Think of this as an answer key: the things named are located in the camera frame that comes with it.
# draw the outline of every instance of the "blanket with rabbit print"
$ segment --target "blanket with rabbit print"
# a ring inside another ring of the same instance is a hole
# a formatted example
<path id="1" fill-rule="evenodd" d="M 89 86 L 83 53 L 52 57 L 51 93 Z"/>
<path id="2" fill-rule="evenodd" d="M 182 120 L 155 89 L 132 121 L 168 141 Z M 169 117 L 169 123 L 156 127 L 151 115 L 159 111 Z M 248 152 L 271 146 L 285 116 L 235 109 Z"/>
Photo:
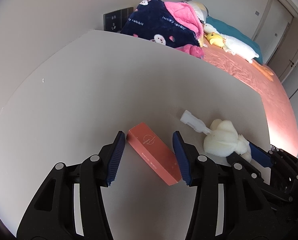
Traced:
<path id="1" fill-rule="evenodd" d="M 143 0 L 130 15 L 121 33 L 172 48 L 187 44 L 200 46 L 195 33 L 178 23 L 161 0 Z"/>

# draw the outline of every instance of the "small rectangular box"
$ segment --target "small rectangular box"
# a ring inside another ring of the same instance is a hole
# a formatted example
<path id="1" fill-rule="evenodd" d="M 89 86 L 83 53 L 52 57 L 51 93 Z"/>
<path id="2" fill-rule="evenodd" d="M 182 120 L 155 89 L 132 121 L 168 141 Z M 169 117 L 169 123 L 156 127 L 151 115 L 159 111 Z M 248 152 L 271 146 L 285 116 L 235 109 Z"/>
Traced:
<path id="1" fill-rule="evenodd" d="M 130 129 L 127 141 L 169 186 L 181 180 L 175 154 L 145 123 Z"/>

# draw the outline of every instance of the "white plastic tube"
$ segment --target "white plastic tube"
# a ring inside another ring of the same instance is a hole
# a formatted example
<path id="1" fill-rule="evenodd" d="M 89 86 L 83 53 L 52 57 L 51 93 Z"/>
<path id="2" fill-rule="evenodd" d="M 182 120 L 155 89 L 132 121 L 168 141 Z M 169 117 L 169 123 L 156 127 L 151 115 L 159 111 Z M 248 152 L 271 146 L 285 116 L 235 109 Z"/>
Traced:
<path id="1" fill-rule="evenodd" d="M 183 113 L 180 121 L 192 127 L 196 132 L 202 132 L 206 135 L 211 133 L 211 130 L 206 127 L 204 122 L 193 116 L 188 110 Z"/>

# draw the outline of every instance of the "door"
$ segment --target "door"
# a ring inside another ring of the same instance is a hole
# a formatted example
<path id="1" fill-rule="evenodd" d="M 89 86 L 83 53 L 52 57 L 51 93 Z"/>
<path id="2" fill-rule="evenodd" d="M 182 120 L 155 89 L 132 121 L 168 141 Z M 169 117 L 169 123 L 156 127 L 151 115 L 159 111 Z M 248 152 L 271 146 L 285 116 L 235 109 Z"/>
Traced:
<path id="1" fill-rule="evenodd" d="M 283 82 L 298 63 L 298 18 L 294 18 L 283 42 L 269 61 L 268 66 Z"/>
<path id="2" fill-rule="evenodd" d="M 278 0 L 271 0 L 267 18 L 255 38 L 265 64 L 276 51 L 292 19 L 292 14 Z"/>

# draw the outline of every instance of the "bed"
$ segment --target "bed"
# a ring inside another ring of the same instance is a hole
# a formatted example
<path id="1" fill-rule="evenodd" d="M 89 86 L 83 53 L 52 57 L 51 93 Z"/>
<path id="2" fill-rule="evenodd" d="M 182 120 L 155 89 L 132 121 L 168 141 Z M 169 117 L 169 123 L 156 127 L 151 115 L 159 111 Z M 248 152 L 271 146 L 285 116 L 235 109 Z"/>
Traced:
<path id="1" fill-rule="evenodd" d="M 298 128 L 295 115 L 278 77 L 263 65 L 260 47 L 236 28 L 210 17 L 207 9 L 203 16 L 199 15 L 199 10 L 204 6 L 196 4 L 198 5 L 194 7 L 193 3 L 143 0 L 121 33 L 154 41 L 202 58 L 250 86 L 261 95 L 270 143 L 297 156 Z M 255 55 L 258 54 L 257 58 L 249 60 L 253 62 L 250 64 L 238 55 L 232 55 L 211 45 L 206 39 L 202 42 L 201 23 L 210 24 L 221 34 L 234 37 L 238 42 L 242 41 L 254 50 Z"/>

